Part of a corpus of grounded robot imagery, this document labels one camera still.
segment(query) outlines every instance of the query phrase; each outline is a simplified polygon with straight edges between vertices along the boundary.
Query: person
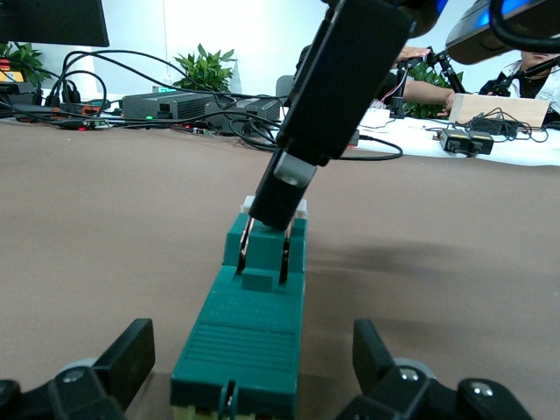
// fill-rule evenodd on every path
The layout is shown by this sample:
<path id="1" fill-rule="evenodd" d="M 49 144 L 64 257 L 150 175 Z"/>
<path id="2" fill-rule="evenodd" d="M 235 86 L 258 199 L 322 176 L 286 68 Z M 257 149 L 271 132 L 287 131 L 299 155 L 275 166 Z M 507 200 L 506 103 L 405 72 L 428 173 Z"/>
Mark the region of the person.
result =
<path id="1" fill-rule="evenodd" d="M 521 59 L 506 66 L 496 79 L 489 80 L 479 91 L 479 95 L 495 95 L 494 88 L 508 76 L 525 71 L 545 61 L 560 57 L 560 54 L 521 51 Z M 560 67 L 556 63 L 551 69 L 531 77 L 514 79 L 507 91 L 512 98 L 533 98 L 550 101 L 549 111 L 542 125 L 560 122 Z"/>
<path id="2" fill-rule="evenodd" d="M 298 77 L 301 66 L 304 63 L 305 57 L 310 49 L 310 45 L 306 46 L 299 55 L 299 61 L 296 64 L 296 74 L 294 79 Z M 430 53 L 430 49 L 422 48 L 417 46 L 405 45 L 399 52 L 399 55 L 395 59 L 395 63 L 398 61 L 413 60 L 416 58 L 423 58 Z M 376 98 L 377 100 L 390 100 L 390 95 L 388 93 L 396 87 L 398 83 L 396 74 L 388 73 L 381 90 Z M 449 116 L 453 101 L 455 100 L 455 92 L 452 89 L 446 87 L 439 87 L 427 83 L 421 80 L 407 80 L 404 85 L 404 91 L 402 92 L 402 98 L 406 102 L 417 102 L 425 104 L 436 104 L 442 105 L 443 109 L 438 115 L 442 117 Z"/>

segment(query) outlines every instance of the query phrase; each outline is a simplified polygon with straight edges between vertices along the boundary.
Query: teal box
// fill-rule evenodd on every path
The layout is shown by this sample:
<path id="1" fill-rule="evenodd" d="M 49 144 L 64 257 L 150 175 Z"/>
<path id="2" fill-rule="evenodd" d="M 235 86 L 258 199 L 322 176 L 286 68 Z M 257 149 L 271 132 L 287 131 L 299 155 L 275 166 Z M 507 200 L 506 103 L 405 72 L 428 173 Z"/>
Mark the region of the teal box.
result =
<path id="1" fill-rule="evenodd" d="M 288 238 L 253 220 L 243 262 L 248 223 L 240 213 L 227 234 L 220 272 L 171 375 L 171 405 L 211 418 L 293 419 L 307 220 L 295 219 Z"/>

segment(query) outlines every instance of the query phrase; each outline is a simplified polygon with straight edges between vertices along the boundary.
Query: black clamp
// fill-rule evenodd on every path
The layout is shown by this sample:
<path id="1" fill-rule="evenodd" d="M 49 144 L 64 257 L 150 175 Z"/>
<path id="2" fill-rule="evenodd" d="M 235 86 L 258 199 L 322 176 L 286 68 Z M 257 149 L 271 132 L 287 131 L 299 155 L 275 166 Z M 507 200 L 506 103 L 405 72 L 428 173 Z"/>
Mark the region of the black clamp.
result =
<path id="1" fill-rule="evenodd" d="M 70 367 L 22 393 L 0 380 L 3 420 L 123 420 L 155 362 L 151 319 L 136 319 L 92 367 Z"/>
<path id="2" fill-rule="evenodd" d="M 354 321 L 353 367 L 363 395 L 336 420 L 533 420 L 496 381 L 468 378 L 455 391 L 416 363 L 397 366 L 368 319 Z"/>

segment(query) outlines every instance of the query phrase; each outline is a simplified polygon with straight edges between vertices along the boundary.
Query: brown table surface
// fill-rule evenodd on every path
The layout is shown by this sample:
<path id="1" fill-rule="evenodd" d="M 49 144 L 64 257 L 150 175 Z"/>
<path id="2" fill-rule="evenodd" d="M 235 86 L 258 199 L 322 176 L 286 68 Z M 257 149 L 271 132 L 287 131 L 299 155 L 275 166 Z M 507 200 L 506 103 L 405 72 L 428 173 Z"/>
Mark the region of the brown table surface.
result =
<path id="1" fill-rule="evenodd" d="M 269 159 L 168 129 L 0 123 L 0 378 L 32 389 L 152 318 L 157 361 L 128 415 L 171 418 L 169 373 Z M 559 167 L 335 161 L 306 198 L 298 418 L 359 393 L 357 318 L 444 385 L 490 378 L 557 418 Z"/>

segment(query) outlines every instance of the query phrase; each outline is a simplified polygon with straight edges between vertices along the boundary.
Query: computer monitor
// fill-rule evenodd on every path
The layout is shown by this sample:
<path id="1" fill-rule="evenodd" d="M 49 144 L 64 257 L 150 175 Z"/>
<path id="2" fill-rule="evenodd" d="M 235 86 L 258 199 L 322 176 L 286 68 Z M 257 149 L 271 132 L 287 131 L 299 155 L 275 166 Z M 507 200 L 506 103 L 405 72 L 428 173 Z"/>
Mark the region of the computer monitor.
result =
<path id="1" fill-rule="evenodd" d="M 0 0 L 0 42 L 109 46 L 102 0 Z"/>

